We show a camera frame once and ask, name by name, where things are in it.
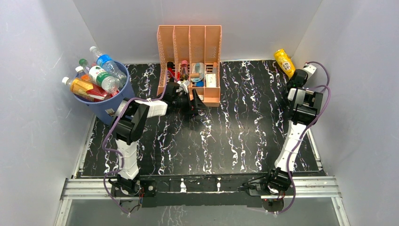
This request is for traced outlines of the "yellow drink bottle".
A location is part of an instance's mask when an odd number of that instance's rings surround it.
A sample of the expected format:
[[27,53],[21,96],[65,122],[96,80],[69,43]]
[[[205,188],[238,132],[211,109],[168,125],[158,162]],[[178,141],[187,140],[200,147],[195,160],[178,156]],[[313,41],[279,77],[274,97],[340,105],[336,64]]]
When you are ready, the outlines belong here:
[[283,72],[291,79],[295,72],[295,66],[290,57],[286,54],[284,49],[279,49],[274,53],[274,58],[277,61]]

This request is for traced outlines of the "peach plastic desk organizer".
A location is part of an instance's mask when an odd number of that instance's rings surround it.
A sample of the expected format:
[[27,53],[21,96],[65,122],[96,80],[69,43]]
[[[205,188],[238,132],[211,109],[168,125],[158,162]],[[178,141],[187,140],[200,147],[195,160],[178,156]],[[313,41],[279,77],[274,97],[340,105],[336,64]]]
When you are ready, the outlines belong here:
[[208,107],[221,101],[221,25],[160,25],[157,30],[161,94],[173,72],[176,79],[187,77],[189,90],[195,90]]

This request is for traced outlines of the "clear bottle blue label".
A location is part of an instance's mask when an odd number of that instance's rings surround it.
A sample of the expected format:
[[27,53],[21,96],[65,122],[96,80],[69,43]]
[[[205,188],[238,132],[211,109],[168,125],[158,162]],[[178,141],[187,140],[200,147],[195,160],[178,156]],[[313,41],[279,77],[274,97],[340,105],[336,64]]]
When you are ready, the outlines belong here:
[[116,78],[119,82],[120,89],[122,89],[126,84],[128,78],[125,73],[123,73],[123,71],[119,69],[115,61],[108,54],[102,52],[96,46],[91,46],[89,50],[92,53],[96,64],[106,70],[114,78]]

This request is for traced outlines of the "clear bottle green cap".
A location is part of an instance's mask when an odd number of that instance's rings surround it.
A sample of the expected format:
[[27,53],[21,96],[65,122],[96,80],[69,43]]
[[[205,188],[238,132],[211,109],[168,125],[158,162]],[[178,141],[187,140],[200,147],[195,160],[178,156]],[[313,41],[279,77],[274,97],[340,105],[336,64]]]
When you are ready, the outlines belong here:
[[90,79],[107,93],[115,94],[119,90],[119,81],[102,67],[98,65],[90,66],[84,58],[79,60],[79,65],[83,67]]

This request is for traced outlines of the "brown tea bottle red label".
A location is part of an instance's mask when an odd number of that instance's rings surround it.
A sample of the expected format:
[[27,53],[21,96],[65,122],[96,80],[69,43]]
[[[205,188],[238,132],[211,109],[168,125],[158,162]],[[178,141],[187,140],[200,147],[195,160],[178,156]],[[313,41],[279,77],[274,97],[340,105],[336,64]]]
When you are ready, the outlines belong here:
[[89,102],[101,102],[111,97],[109,93],[101,87],[80,78],[63,77],[62,83],[69,87],[70,91]]

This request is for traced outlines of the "orange drink bottle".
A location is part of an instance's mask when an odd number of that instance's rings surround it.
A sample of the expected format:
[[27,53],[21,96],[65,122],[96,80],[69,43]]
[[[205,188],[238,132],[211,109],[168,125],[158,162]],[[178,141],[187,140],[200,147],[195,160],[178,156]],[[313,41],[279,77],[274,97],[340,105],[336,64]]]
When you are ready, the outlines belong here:
[[94,83],[88,73],[89,67],[78,66],[75,68],[75,71],[80,79],[90,83]]

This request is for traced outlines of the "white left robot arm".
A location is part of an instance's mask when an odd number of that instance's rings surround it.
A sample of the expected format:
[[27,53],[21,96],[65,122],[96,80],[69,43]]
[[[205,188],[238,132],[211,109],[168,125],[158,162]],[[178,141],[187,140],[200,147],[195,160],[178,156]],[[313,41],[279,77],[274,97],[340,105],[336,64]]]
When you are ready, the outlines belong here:
[[206,109],[196,90],[178,82],[168,82],[155,99],[123,100],[112,122],[112,135],[117,144],[119,171],[112,186],[125,195],[136,196],[141,189],[137,147],[148,118],[165,116],[179,110],[188,116],[196,116]]

